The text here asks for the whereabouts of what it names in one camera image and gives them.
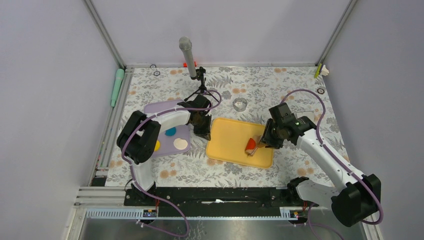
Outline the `red dough ball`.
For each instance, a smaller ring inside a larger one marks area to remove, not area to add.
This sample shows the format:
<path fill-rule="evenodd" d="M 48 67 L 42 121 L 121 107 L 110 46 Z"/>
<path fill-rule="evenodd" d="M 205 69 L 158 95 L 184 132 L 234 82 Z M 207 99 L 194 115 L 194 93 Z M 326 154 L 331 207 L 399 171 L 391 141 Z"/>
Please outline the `red dough ball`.
<path fill-rule="evenodd" d="M 252 151 L 256 148 L 257 143 L 253 138 L 249 138 L 246 147 L 245 147 L 245 151 Z"/>

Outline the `yellow tray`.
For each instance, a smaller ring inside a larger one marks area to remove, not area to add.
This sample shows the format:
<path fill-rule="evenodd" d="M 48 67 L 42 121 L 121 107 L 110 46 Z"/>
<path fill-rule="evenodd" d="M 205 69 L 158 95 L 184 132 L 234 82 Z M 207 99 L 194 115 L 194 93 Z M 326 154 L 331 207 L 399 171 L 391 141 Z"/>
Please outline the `yellow tray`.
<path fill-rule="evenodd" d="M 219 117 L 213 120 L 205 153 L 210 159 L 267 169 L 273 164 L 274 150 L 259 148 L 254 155 L 245 153 L 249 139 L 261 135 L 265 126 Z"/>

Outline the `wooden dough roller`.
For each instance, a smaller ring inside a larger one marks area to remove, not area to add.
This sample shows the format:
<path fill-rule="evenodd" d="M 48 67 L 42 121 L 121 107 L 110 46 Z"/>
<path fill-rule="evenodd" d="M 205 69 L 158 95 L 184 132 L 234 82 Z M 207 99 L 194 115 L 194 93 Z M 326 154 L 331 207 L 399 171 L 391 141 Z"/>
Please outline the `wooden dough roller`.
<path fill-rule="evenodd" d="M 258 149 L 264 148 L 265 146 L 266 144 L 263 142 L 263 136 L 254 135 L 249 138 L 245 146 L 244 153 L 248 156 L 253 156 Z"/>

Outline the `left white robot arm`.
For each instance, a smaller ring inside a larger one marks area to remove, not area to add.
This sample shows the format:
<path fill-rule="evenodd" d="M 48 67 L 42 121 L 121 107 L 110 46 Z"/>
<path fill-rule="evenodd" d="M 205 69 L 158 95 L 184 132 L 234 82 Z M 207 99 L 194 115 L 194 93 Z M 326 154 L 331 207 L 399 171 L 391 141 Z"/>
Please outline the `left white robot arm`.
<path fill-rule="evenodd" d="M 158 136 L 174 127 L 193 126 L 193 134 L 207 141 L 211 139 L 213 109 L 211 101 L 198 94 L 193 100 L 181 101 L 169 109 L 145 114 L 134 111 L 120 132 L 116 145 L 121 150 L 121 157 L 130 165 L 132 185 L 136 199 L 144 206 L 152 204 L 155 192 L 151 189 L 155 180 L 151 173 L 151 156 Z"/>

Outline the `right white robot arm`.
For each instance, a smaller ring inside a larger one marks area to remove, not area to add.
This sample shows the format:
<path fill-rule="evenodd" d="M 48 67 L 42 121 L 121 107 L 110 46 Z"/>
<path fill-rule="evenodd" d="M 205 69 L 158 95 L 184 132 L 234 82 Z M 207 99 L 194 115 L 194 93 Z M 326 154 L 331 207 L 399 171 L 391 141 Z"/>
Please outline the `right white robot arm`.
<path fill-rule="evenodd" d="M 287 184 L 287 201 L 299 206 L 304 201 L 332 210 L 346 227 L 363 222 L 381 210 L 381 181 L 342 160 L 319 134 L 319 128 L 306 116 L 297 118 L 286 103 L 269 109 L 260 142 L 266 148 L 280 149 L 285 141 L 307 153 L 332 181 L 333 186 L 296 177 Z"/>

